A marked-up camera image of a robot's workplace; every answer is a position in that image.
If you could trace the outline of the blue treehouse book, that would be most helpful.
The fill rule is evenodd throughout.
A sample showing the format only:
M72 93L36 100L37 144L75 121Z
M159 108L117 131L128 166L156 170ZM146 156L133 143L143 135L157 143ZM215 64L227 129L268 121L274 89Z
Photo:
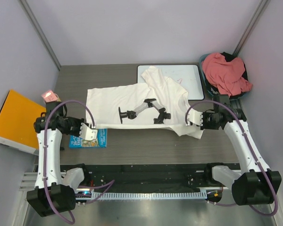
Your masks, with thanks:
M69 148L106 148L107 129L99 129L97 138L92 141L84 140L80 137L70 136Z

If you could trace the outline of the white t-shirt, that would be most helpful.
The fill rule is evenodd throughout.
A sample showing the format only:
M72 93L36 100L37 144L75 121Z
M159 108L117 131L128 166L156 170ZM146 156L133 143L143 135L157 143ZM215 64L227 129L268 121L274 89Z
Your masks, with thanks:
M89 89L86 121L99 129L169 129L200 139L203 130L186 124L186 113L201 115L189 108L188 91L154 66L141 76L143 83Z

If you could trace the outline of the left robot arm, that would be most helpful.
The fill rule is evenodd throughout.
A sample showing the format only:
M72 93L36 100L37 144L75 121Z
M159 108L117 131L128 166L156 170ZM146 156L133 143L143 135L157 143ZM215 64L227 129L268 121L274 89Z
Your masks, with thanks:
M41 217L72 211L77 189L91 182L84 164L71 166L64 176L60 169L62 136L79 135L83 122L57 111L42 113L33 125L39 144L39 165L34 189L27 192L26 199Z

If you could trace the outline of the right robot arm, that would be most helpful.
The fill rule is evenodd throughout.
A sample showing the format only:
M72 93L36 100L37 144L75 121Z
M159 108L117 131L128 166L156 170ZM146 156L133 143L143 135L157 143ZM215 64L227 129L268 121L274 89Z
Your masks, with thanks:
M218 182L226 186L240 206L273 203L282 177L278 171L272 171L260 155L243 110L234 108L228 95L216 95L212 102L213 112L203 113L203 128L224 130L238 157L241 173L223 163L209 163L204 182L209 186Z

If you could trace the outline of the teal laundry basket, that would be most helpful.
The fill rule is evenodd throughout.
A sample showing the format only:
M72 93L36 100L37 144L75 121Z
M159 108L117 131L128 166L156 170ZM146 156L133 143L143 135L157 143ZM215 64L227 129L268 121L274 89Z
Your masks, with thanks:
M202 63L204 62L204 60L206 59L206 57L208 56L209 54L204 54L202 55L200 58L199 58L199 68L200 68L200 73L201 73L201 77L204 81L204 85L208 91L208 93L210 94L211 97L215 96L215 95L218 95L219 94L219 91L216 87L214 87L213 85L211 85L206 76L205 76L205 73L202 69ZM223 52L221 53L221 55L223 55L225 57L225 60L227 62L231 62L232 60L234 60L236 58L235 55L232 55L232 54L229 54L229 53L226 53L226 52ZM230 100L236 100L236 99L239 99L241 97L243 97L244 95L246 94L246 92L241 92L241 94L239 95L236 95L236 96L231 96L230 97Z

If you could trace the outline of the white whiteboard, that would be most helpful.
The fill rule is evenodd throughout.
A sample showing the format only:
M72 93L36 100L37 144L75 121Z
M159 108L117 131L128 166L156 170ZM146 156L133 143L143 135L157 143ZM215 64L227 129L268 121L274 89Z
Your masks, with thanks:
M188 91L189 101L204 99L199 68L197 65L154 65L162 71L163 76L172 78Z

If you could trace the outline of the orange book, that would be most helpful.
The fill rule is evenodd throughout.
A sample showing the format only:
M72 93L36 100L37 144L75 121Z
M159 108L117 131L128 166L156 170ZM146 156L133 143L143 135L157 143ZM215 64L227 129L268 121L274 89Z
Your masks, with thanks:
M33 124L45 107L10 90L0 109L0 144L38 155L39 143Z

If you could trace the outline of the aluminium rail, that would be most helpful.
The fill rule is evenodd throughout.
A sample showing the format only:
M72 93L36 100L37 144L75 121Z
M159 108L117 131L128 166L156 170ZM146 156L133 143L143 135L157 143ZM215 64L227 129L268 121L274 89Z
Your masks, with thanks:
M25 172L22 177L19 190L20 191L34 190L37 175L38 175L37 172Z

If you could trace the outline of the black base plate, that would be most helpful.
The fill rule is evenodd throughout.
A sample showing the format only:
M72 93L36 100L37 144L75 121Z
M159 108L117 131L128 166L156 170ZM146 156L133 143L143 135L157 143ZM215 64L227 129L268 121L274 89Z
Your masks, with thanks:
M167 193L189 192L201 187L220 187L211 178L207 164L125 164L84 165L87 176L84 184L100 186L114 180L110 192Z

